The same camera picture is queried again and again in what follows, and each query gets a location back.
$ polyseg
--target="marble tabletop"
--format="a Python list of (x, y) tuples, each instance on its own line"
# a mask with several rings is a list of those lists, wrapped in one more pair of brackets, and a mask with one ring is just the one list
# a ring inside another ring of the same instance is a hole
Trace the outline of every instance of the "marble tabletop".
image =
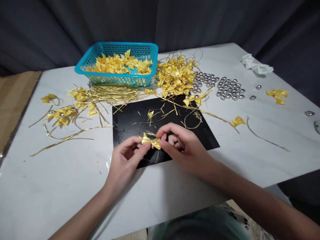
[[(201, 109), (227, 120), (248, 116), (250, 127), (257, 135), (291, 150), (284, 151), (255, 137), (245, 125), (237, 127), (238, 134), (230, 125), (203, 114), (221, 146), (209, 153), (261, 187), (320, 169), (320, 135), (313, 124), (320, 118), (320, 109), (275, 73), (257, 77), (251, 70), (247, 71), (241, 63), (247, 52), (236, 44), (200, 49), (203, 50), (199, 66), (202, 72), (236, 78), (246, 89), (246, 98), (238, 101), (223, 101), (215, 96), (214, 89)], [(183, 54), (190, 57), (195, 51), (183, 50)], [(165, 56), (165, 53), (159, 54), (158, 59)], [(66, 141), (30, 157), (57, 142), (46, 137), (42, 123), (28, 128), (50, 107), (40, 98), (53, 93), (64, 100), (63, 105), (69, 105), (72, 97), (66, 93), (74, 88), (73, 84), (83, 87), (88, 84), (88, 79), (76, 74), (74, 67), (48, 70), (41, 76), (0, 169), (1, 239), (47, 239), (83, 207), (106, 180), (113, 150), (110, 128), (81, 134), (82, 138), (94, 140)], [(257, 90), (257, 85), (262, 85), (262, 89)], [(276, 105), (275, 99), (266, 95), (266, 90), (277, 87), (290, 91), (286, 105)], [(249, 100), (251, 95), (257, 99)], [(304, 114), (307, 110), (315, 115), (307, 117)], [(112, 126), (111, 109), (108, 112), (104, 116), (109, 124), (105, 125)], [(81, 123), (83, 128), (99, 125), (98, 117)], [(61, 138), (76, 132), (78, 129), (70, 125), (53, 135)], [(226, 199), (180, 170), (174, 161), (140, 168), (93, 239), (113, 239)]]

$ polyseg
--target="curtain fold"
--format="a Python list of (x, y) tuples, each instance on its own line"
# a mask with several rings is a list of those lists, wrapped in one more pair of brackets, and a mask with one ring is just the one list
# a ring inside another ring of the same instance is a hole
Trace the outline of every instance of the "curtain fold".
[(320, 105), (320, 5), (279, 0), (4, 0), (0, 75), (76, 65), (99, 41), (159, 52), (234, 42)]

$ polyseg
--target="turquoise basket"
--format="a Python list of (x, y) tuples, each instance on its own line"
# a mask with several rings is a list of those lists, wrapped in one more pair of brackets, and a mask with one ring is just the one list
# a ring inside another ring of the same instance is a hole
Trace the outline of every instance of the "turquoise basket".
[[(99, 73), (88, 72), (87, 67), (93, 68), (96, 63), (97, 57), (102, 57), (102, 54), (106, 56), (113, 56), (113, 53), (118, 55), (128, 50), (130, 56), (135, 56), (138, 60), (152, 60), (150, 66), (151, 73), (148, 75), (138, 75), (137, 70), (130, 71), (133, 74), (116, 74), (116, 73)], [(113, 84), (125, 84), (129, 86), (149, 86), (151, 78), (155, 75), (158, 61), (158, 46), (154, 43), (133, 43), (133, 42), (98, 42), (92, 45), (85, 55), (80, 59), (75, 67), (75, 71), (78, 74), (83, 74), (90, 79), (91, 82), (97, 84), (113, 83)]]

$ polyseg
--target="black board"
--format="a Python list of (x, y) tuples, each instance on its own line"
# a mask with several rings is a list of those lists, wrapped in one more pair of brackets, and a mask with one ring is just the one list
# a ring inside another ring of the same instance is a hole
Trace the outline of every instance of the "black board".
[[(175, 103), (180, 104), (184, 106), (183, 100), (185, 99), (184, 95), (179, 95), (175, 99)], [(151, 123), (151, 126), (149, 124), (140, 124), (143, 122), (148, 121), (148, 111), (154, 109), (154, 114), (159, 112), (160, 108), (163, 106), (164, 101), (161, 98), (154, 98), (139, 102), (133, 102), (129, 103), (122, 112), (117, 112), (113, 115), (113, 146), (117, 146), (120, 144), (123, 140), (138, 135), (140, 132), (152, 132), (154, 134), (157, 133), (158, 129), (170, 122), (179, 124), (183, 126), (183, 124), (180, 122), (184, 122), (184, 118), (187, 114), (189, 114), (192, 110), (186, 109), (183, 107), (176, 106), (178, 115), (176, 115), (176, 112), (173, 111), (170, 114), (168, 114), (164, 119), (157, 123)], [(162, 110), (164, 113), (170, 112), (172, 109), (174, 109), (174, 106), (170, 102), (165, 102), (164, 107)], [(114, 113), (117, 109), (115, 107), (112, 107), (112, 112)], [(152, 118), (152, 121), (157, 121), (162, 118), (163, 113), (160, 112), (156, 116)], [(190, 114), (186, 118), (186, 124), (188, 127), (195, 127), (199, 123), (199, 119), (195, 118), (193, 114)], [(196, 129), (190, 129), (192, 132), (196, 134), (196, 136), (199, 138), (203, 146), (206, 150), (214, 149), (220, 147), (216, 138), (214, 137), (212, 131), (210, 130), (206, 120), (202, 116), (202, 123), (196, 128)], [(147, 153), (147, 155), (144, 156), (145, 159), (142, 159), (138, 165), (137, 168), (146, 167), (149, 165), (156, 164), (155, 161), (158, 157), (158, 162), (165, 162), (171, 160), (171, 157), (162, 149), (150, 149)]]

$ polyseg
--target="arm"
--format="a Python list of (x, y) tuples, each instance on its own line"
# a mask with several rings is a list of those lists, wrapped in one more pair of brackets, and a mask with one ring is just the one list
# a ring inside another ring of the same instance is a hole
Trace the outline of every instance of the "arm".
[(101, 218), (119, 198), (141, 158), (149, 149), (150, 143), (142, 145), (141, 139), (137, 136), (132, 136), (115, 147), (110, 171), (102, 189), (49, 239), (87, 239)]
[[(168, 142), (166, 133), (173, 132)], [(252, 219), (280, 239), (319, 239), (320, 227), (304, 214), (213, 159), (196, 135), (173, 123), (162, 126), (160, 146), (185, 171), (232, 198)], [(184, 148), (184, 153), (177, 149)]]

